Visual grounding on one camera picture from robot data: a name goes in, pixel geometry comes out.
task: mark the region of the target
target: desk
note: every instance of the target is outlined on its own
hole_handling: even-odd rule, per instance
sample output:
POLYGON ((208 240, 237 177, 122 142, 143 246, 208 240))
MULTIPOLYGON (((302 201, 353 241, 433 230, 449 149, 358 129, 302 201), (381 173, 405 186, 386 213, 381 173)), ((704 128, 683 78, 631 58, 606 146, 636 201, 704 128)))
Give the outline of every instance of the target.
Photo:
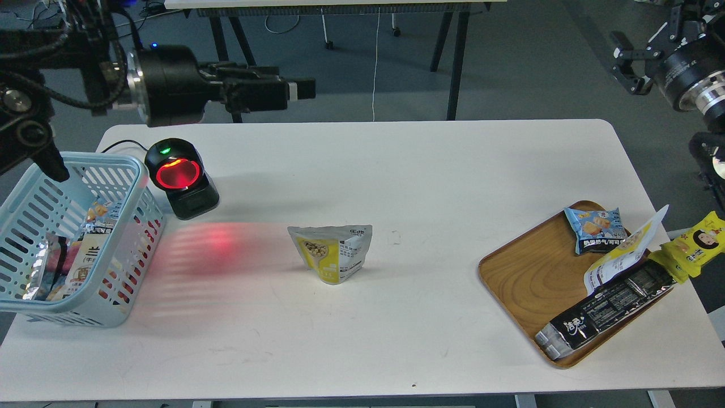
MULTIPOLYGON (((577 200, 618 206, 630 229, 654 214, 604 121, 133 125, 111 128, 99 149, 129 137, 194 143, 220 206, 168 216, 123 325, 16 318, 0 347, 0 399, 725 385, 725 351, 689 283, 559 370, 479 281, 481 258, 577 200), (365 267, 337 286, 303 267, 286 231, 368 223, 365 267)), ((666 239, 660 228, 655 243, 666 239)))
MULTIPOLYGON (((430 70, 436 72, 443 53, 446 36, 450 27, 453 12, 459 12, 456 28, 456 42, 453 53, 451 84, 448 95, 448 112, 446 119, 454 121, 458 108, 460 76, 463 71, 463 55, 468 32, 468 18, 472 3, 485 3, 488 0, 166 0, 167 9, 198 9, 201 16, 208 17, 212 25, 220 60, 228 60, 228 53, 222 31, 220 17, 229 17, 239 46, 249 65, 256 65, 252 50, 244 34, 238 17, 244 15, 325 15, 333 14, 378 14, 378 13, 409 13, 409 12, 442 12, 443 18, 438 32, 438 39, 431 60, 430 70)), ((237 115, 235 121, 241 121, 237 115)))

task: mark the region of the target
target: blue plastic basket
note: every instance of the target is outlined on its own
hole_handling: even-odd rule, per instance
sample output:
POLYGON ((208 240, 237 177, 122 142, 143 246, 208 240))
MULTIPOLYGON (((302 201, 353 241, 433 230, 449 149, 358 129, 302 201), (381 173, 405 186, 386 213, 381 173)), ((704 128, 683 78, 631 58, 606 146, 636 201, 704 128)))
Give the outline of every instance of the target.
POLYGON ((70 179, 58 183, 32 165, 0 207, 0 311, 64 325, 117 326, 131 312, 165 222, 139 160, 99 153, 62 156, 70 179), (38 244, 49 232, 77 239, 99 197, 122 207, 83 286, 61 301, 23 300, 38 244))

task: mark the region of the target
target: barcode scanner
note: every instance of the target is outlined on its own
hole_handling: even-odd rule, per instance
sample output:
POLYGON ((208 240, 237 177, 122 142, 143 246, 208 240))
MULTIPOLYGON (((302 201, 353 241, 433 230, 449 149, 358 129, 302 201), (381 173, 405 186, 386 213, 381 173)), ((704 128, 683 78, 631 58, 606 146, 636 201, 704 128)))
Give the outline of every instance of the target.
POLYGON ((155 143, 144 162, 154 185, 166 192, 177 218, 192 219, 219 204, 219 192, 204 171, 202 158, 186 140, 171 138, 155 143))

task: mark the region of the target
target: blue snack package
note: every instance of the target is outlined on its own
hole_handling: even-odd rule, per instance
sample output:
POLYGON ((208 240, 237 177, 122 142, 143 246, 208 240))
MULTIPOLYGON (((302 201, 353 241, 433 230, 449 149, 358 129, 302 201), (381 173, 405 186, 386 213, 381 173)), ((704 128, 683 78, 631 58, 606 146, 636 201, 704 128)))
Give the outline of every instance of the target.
POLYGON ((627 238, 619 208, 611 211, 581 211, 564 208, 566 219, 576 233, 576 255, 607 253, 627 238))

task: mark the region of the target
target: yellow snack package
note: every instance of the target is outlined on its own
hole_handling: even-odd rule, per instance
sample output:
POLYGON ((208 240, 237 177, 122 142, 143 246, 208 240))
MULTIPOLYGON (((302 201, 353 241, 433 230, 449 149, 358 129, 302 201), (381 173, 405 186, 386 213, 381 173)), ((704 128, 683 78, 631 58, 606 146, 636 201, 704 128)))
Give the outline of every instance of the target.
POLYGON ((667 269, 677 282, 700 276, 700 269, 725 252, 725 221, 715 211, 674 240, 661 245, 650 259, 667 269))
POLYGON ((363 267, 373 226, 288 227, 287 232, 305 265, 323 282, 337 285, 363 267))

